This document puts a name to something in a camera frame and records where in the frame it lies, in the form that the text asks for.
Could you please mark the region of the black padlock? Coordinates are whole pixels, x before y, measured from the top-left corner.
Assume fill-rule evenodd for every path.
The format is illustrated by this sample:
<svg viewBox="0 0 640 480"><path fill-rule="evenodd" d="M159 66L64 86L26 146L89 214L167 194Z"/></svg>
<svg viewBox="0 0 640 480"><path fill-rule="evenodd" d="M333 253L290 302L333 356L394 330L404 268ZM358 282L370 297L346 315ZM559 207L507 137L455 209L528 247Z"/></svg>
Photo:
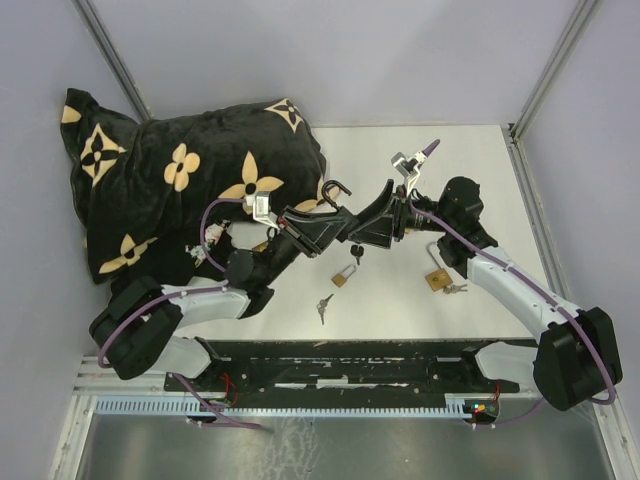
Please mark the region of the black padlock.
<svg viewBox="0 0 640 480"><path fill-rule="evenodd" d="M337 180L327 180L321 187L322 199L334 210L333 219L340 220L345 229L350 229L356 225L357 219L348 208L338 203L341 194L350 197L352 192Z"/></svg>

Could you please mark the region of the black padlock keys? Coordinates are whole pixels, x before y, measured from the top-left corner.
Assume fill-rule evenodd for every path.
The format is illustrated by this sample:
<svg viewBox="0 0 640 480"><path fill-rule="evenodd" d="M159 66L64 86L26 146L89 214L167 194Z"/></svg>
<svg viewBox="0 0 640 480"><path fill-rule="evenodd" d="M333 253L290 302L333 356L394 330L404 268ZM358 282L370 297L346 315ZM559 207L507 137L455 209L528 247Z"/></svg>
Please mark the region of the black padlock keys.
<svg viewBox="0 0 640 480"><path fill-rule="evenodd" d="M350 247L350 253L354 257L354 259L356 261L356 265L360 266L361 265L361 259L364 256L364 247L362 245L360 245L360 244L353 244Z"/></svg>

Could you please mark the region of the small brass padlock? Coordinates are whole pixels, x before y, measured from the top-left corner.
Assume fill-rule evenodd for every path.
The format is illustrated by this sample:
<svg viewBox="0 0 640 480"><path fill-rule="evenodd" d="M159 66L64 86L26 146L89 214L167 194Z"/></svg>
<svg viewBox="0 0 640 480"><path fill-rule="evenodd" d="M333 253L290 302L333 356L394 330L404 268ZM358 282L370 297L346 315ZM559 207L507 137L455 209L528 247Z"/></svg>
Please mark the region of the small brass padlock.
<svg viewBox="0 0 640 480"><path fill-rule="evenodd" d="M338 288L342 288L347 281L357 272L357 265L355 263L351 263L343 268L341 271L336 273L332 278L331 282Z"/></svg>

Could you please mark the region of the small padlock keys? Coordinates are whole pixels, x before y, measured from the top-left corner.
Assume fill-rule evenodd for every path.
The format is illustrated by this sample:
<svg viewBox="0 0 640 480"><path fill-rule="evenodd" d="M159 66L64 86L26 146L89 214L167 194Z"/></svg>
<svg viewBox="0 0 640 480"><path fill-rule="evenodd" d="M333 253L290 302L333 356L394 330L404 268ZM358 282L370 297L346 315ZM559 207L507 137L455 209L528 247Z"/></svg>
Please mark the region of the small padlock keys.
<svg viewBox="0 0 640 480"><path fill-rule="evenodd" d="M334 297L333 294L330 294L328 297L323 298L319 301L319 303L316 306L318 315L320 317L320 321L321 324L324 325L325 324L325 312L326 312L326 308L330 302L330 300Z"/></svg>

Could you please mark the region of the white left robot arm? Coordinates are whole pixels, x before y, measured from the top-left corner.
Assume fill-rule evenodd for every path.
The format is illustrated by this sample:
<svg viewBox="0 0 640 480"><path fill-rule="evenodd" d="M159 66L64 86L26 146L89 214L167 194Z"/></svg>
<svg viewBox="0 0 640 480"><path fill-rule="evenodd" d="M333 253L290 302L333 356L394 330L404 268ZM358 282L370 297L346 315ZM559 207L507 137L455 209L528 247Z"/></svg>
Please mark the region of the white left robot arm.
<svg viewBox="0 0 640 480"><path fill-rule="evenodd" d="M346 240L359 224L344 207L319 214L287 207L275 214L261 200L254 202L252 217L274 234L262 252L233 252L222 281L172 286L143 277L118 295L90 326L99 366L114 370L122 380L156 371L212 389L221 378L218 356L204 341L179 337L177 330L260 313L274 295L273 281L299 255L320 255L333 241Z"/></svg>

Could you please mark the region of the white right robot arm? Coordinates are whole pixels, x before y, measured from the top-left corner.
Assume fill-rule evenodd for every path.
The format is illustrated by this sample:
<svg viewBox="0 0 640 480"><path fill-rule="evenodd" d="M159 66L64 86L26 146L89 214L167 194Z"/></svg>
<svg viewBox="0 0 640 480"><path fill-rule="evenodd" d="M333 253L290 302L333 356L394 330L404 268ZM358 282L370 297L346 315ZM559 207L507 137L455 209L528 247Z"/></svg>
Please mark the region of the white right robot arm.
<svg viewBox="0 0 640 480"><path fill-rule="evenodd" d="M531 278L483 228L483 208L479 185L466 177L449 180L436 201L389 182L356 216L347 237L387 248L407 229L440 233L436 245L444 263L531 334L533 347L499 341L474 351L458 368L467 389L505 380L538 391L560 411L584 401L613 404L623 373L610 316L598 307L581 308Z"/></svg>

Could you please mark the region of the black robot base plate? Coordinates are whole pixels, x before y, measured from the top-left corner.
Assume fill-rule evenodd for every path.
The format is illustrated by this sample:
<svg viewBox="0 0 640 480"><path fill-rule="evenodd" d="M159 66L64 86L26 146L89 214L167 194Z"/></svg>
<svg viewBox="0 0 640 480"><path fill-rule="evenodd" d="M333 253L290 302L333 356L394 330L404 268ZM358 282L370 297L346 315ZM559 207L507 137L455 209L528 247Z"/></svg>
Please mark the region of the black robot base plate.
<svg viewBox="0 0 640 480"><path fill-rule="evenodd" d="M517 391L517 384L489 380L472 363L472 354L483 347L473 340L375 340L375 341L209 341L206 346L218 361L192 381L197 392L230 395L238 408L329 409L340 408L439 408L444 395L433 380L472 391L490 390L495 394ZM350 383L408 382L407 389L376 387L373 390L276 389L275 382L338 379Z"/></svg>

